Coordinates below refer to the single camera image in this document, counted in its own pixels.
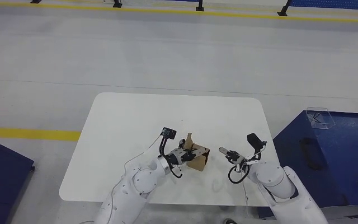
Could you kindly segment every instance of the yellow floor line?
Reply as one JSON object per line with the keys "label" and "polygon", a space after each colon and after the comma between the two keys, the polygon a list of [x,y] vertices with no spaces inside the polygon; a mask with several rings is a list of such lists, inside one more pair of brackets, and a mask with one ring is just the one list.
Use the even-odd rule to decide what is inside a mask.
{"label": "yellow floor line", "polygon": [[0,138],[25,138],[76,142],[80,135],[81,132],[70,130],[0,128]]}
{"label": "yellow floor line", "polygon": [[67,5],[41,4],[41,3],[30,4],[30,3],[0,2],[0,6],[65,8],[71,10],[167,13],[167,14],[223,16],[223,17],[240,17],[240,18],[265,18],[270,20],[294,20],[294,21],[311,21],[311,22],[358,22],[358,19],[355,18],[319,18],[319,17],[297,17],[297,16],[285,17],[285,16],[277,16],[277,15],[240,14],[240,13],[227,13],[227,12],[196,12],[196,11],[183,11],[183,10],[159,10],[159,9],[148,9],[148,8],[112,8],[112,7],[100,7],[100,6],[67,6]]}
{"label": "yellow floor line", "polygon": [[71,3],[88,3],[88,4],[103,4],[103,1],[88,1],[88,0],[46,0],[52,2],[71,2]]}
{"label": "yellow floor line", "polygon": [[[154,3],[152,6],[157,7],[181,7],[181,8],[193,8],[194,5],[190,4],[166,4],[166,3]],[[271,12],[276,13],[281,10],[281,7],[278,7],[276,10],[264,9],[264,8],[245,8],[245,7],[233,7],[233,6],[206,6],[204,8],[212,8],[217,10],[236,10],[236,11],[253,11],[253,12]],[[340,15],[340,16],[358,16],[356,12],[322,12],[322,11],[312,11],[312,10],[292,10],[288,9],[287,13],[295,14],[313,14],[313,15]]]}

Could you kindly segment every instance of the clear acrylic box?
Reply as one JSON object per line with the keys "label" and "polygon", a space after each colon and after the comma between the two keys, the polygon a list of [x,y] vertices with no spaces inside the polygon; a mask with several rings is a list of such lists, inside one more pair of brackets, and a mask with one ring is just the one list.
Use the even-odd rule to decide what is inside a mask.
{"label": "clear acrylic box", "polygon": [[306,114],[312,128],[329,129],[336,124],[327,108],[307,108]]}

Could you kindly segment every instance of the shoe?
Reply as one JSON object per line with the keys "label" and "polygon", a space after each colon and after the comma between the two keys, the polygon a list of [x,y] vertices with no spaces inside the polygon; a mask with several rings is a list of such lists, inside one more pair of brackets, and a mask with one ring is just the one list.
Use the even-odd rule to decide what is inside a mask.
{"label": "shoe", "polygon": [[224,220],[223,224],[237,224],[237,223],[231,218],[227,218]]}

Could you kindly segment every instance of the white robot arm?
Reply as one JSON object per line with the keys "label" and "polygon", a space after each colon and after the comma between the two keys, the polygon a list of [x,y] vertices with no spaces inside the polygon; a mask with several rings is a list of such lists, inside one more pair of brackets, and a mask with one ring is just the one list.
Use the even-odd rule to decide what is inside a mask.
{"label": "white robot arm", "polygon": [[95,218],[95,224],[132,224],[148,203],[148,197],[156,188],[158,180],[173,172],[174,166],[180,166],[186,162],[208,153],[208,149],[184,150],[185,140],[181,140],[179,147],[169,154],[164,154],[167,139],[174,139],[175,130],[163,128],[163,136],[159,147],[159,156],[148,166],[132,167],[121,177],[113,187]]}
{"label": "white robot arm", "polygon": [[[255,149],[255,155],[250,158],[219,148],[228,161],[235,164],[228,175],[230,181],[238,184],[248,177],[256,183],[276,219],[282,224],[327,224],[321,209],[297,174],[288,166],[282,168],[277,164],[260,161],[261,149],[266,147],[266,142],[261,142],[255,134],[248,135],[248,141]],[[230,173],[234,169],[244,172],[245,176],[239,181],[233,181]],[[275,197],[286,201],[278,202]]]}

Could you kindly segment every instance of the floor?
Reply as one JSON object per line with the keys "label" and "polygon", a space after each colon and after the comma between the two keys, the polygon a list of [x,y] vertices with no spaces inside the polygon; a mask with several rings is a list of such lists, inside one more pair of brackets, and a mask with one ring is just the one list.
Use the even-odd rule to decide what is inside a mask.
{"label": "floor", "polygon": [[[0,127],[80,131],[100,92],[254,97],[272,137],[309,106],[358,112],[356,24],[26,7],[0,21]],[[98,203],[58,194],[75,142],[0,143],[36,166],[11,224],[93,219]],[[136,223],[275,223],[253,216],[151,205]]]}

